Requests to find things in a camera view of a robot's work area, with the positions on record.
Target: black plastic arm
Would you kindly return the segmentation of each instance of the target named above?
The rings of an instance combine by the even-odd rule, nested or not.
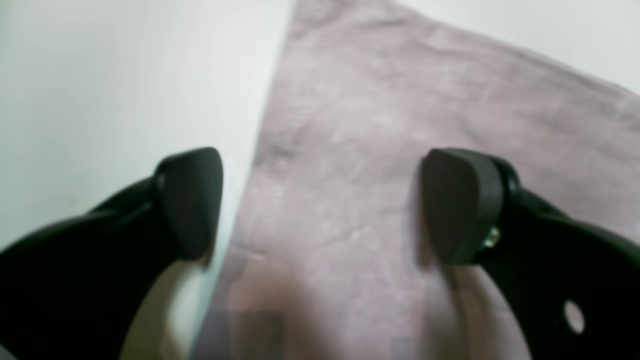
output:
[[[160,273],[211,248],[222,162],[204,148],[89,213],[45,227],[0,254],[0,343],[20,360],[117,359]]]
[[[422,166],[429,239],[453,265],[479,265],[514,312],[533,359],[640,357],[640,248],[570,219],[520,186],[505,160],[434,149]],[[568,302],[584,316],[574,329]]]

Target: hole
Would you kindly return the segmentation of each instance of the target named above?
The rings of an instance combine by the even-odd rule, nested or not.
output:
[[[584,332],[584,315],[580,307],[571,300],[564,302],[564,319],[566,320],[569,329],[575,334],[582,334]]]

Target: white surface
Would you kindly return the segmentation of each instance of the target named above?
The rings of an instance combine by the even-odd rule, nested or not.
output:
[[[638,0],[397,0],[640,94]]]
[[[0,249],[209,145],[225,166],[219,260],[293,4],[0,0]],[[219,265],[168,269],[122,357],[185,358]]]

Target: pink fabric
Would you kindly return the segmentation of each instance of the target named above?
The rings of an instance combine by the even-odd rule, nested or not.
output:
[[[527,359],[488,277],[429,250],[433,147],[639,239],[637,96],[388,1],[303,0],[195,359]]]

